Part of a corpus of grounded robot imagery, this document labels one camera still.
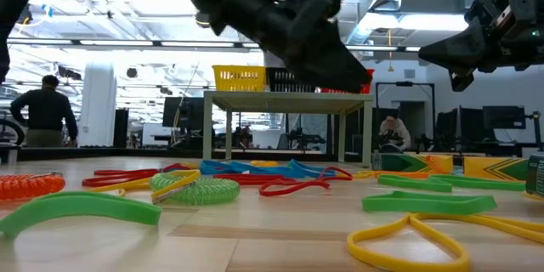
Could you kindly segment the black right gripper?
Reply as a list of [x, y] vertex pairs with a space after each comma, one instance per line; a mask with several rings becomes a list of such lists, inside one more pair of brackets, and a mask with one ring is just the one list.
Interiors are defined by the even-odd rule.
[[465, 19], [465, 30], [418, 51], [421, 60], [450, 71], [454, 91], [466, 89], [475, 71], [544, 63], [544, 0], [476, 0]]

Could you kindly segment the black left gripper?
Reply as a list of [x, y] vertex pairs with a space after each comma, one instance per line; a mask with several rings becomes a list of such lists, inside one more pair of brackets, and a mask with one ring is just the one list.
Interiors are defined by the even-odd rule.
[[220, 24], [265, 47], [286, 47], [286, 68], [316, 87], [358, 93], [368, 70], [346, 48], [337, 13], [342, 0], [222, 0]]

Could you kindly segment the blue rubber band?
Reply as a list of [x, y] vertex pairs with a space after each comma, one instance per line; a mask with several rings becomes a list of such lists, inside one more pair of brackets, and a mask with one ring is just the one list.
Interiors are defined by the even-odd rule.
[[249, 164], [239, 163], [236, 161], [231, 163], [202, 161], [200, 165], [200, 172], [204, 175], [243, 174], [245, 172], [248, 172], [249, 174], [271, 174], [271, 171], [265, 170], [264, 168], [254, 167]]
[[233, 161], [230, 165], [237, 171], [248, 171], [250, 174], [281, 175], [289, 179], [314, 178], [317, 179], [323, 167], [313, 167], [302, 164], [300, 161], [290, 160], [286, 166], [253, 166], [246, 163]]

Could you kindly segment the red rubber band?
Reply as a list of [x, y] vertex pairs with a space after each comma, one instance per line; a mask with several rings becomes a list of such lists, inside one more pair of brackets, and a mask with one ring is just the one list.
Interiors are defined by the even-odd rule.
[[354, 176], [338, 167], [324, 168], [316, 178], [311, 180], [295, 180], [291, 178], [275, 178], [258, 188], [261, 196], [285, 196], [308, 187], [330, 188], [330, 181], [352, 181]]
[[196, 164], [175, 163], [163, 168], [146, 168], [138, 170], [96, 170], [92, 178], [82, 181], [83, 187], [98, 188], [113, 184], [147, 179], [158, 173], [168, 173], [176, 170], [190, 170], [197, 168]]
[[294, 182], [293, 178], [285, 178], [282, 175], [275, 174], [242, 174], [242, 173], [227, 173], [227, 174], [215, 174], [215, 179], [228, 179], [237, 182], [239, 185], [263, 185], [268, 182], [282, 180], [288, 182]]

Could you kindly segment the orange rubber band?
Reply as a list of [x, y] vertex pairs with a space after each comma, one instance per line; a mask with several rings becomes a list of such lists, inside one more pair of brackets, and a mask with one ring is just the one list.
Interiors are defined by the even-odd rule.
[[406, 177], [411, 179], [426, 179], [429, 177], [429, 173], [422, 173], [422, 172], [382, 172], [382, 173], [379, 173], [379, 176], [383, 176], [383, 175]]

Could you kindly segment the green rubber band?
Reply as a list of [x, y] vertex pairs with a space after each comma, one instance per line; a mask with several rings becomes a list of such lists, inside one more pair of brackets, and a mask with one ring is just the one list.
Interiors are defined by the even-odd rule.
[[408, 212], [470, 215], [497, 208], [492, 195], [433, 195], [395, 190], [361, 200], [366, 212]]
[[66, 191], [40, 196], [0, 220], [0, 233], [15, 238], [41, 222], [63, 217], [97, 216], [157, 225], [162, 209], [150, 203], [87, 191]]
[[379, 184], [405, 189], [426, 190], [434, 192], [452, 192], [453, 185], [438, 178], [409, 178], [398, 175], [381, 174], [377, 177]]
[[454, 176], [445, 174], [432, 174], [430, 179], [438, 179], [455, 187], [482, 189], [482, 190], [507, 190], [507, 191], [525, 191], [524, 182], [509, 180], [494, 180], [486, 178], [471, 178], [464, 176]]

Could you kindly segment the yellow green crayon box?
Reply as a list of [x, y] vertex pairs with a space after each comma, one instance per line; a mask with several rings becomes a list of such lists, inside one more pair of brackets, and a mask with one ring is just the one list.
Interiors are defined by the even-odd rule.
[[537, 152], [528, 160], [525, 192], [544, 200], [544, 152]]
[[520, 157], [467, 156], [463, 160], [465, 176], [480, 179], [500, 179], [524, 182], [528, 159]]
[[381, 153], [381, 158], [380, 171], [450, 174], [454, 170], [452, 156]]

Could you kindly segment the green coil wristband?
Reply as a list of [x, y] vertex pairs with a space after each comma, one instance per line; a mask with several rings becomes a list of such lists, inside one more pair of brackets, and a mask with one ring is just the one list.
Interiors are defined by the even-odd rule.
[[[149, 186], [153, 191], [158, 191], [180, 179], [168, 173], [160, 173], [151, 178]], [[168, 197], [168, 200], [193, 206], [222, 204], [235, 200], [240, 189], [240, 185], [230, 179], [199, 178]]]

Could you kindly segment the red-orange coil wristband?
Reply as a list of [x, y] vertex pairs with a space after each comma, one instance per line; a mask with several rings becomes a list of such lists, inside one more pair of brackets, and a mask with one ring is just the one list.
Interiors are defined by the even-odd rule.
[[64, 178], [57, 173], [0, 176], [0, 201], [32, 199], [62, 191]]

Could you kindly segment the black plastic basket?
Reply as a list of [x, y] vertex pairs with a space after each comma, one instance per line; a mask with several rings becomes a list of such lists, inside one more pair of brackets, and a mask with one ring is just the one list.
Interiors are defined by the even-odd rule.
[[315, 91], [315, 86], [299, 82], [286, 68], [267, 67], [266, 77], [271, 92], [313, 93]]

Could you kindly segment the pale green riser shelf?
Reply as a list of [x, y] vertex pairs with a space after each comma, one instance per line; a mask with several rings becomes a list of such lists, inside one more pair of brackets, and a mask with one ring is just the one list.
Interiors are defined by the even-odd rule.
[[362, 109], [364, 124], [360, 165], [366, 168], [371, 166], [372, 108], [374, 97], [370, 94], [206, 91], [203, 96], [203, 101], [202, 158], [204, 160], [210, 160], [212, 158], [213, 107], [215, 105], [226, 112], [227, 144], [225, 156], [228, 160], [232, 155], [231, 120], [234, 111], [338, 115], [339, 132], [337, 160], [339, 162], [344, 162], [347, 115]]

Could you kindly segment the black monitor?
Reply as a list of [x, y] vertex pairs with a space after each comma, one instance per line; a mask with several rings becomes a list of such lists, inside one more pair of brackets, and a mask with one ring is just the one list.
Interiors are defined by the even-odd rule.
[[483, 118], [487, 129], [526, 129], [523, 106], [484, 106]]
[[188, 130], [203, 128], [204, 99], [203, 98], [165, 98], [162, 126], [174, 126]]
[[461, 138], [465, 142], [484, 139], [484, 113], [481, 109], [460, 108]]

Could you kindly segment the yellow plastic basket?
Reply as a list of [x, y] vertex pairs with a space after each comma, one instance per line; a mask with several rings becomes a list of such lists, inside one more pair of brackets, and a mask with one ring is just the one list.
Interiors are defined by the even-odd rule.
[[254, 65], [214, 65], [215, 85], [218, 91], [263, 92], [266, 69]]

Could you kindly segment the white square column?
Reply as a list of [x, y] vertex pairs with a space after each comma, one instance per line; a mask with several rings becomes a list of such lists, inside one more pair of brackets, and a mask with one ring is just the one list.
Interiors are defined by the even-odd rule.
[[116, 112], [116, 72], [112, 62], [86, 64], [79, 120], [80, 146], [111, 146]]

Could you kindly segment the black metal door frame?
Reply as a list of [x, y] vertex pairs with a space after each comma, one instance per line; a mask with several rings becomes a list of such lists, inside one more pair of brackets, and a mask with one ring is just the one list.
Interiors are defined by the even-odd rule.
[[[399, 98], [399, 105], [392, 106], [391, 108], [381, 108], [379, 105], [379, 97], [382, 93], [379, 87], [388, 85], [395, 86], [397, 88], [411, 88], [417, 87], [422, 90], [424, 94], [428, 96], [426, 100], [416, 99], [409, 100], [405, 96]], [[420, 82], [377, 82], [375, 85], [374, 94], [376, 95], [376, 106], [373, 108], [374, 130], [372, 132], [372, 144], [380, 153], [403, 153], [411, 151], [413, 149], [418, 150], [417, 140], [421, 135], [425, 136], [427, 132], [434, 132], [434, 116], [435, 116], [435, 92], [434, 85], [431, 83]], [[411, 135], [411, 148], [403, 152], [398, 152], [393, 149], [380, 150], [378, 148], [378, 132], [381, 122], [386, 116], [393, 115], [401, 119], [407, 127]]]

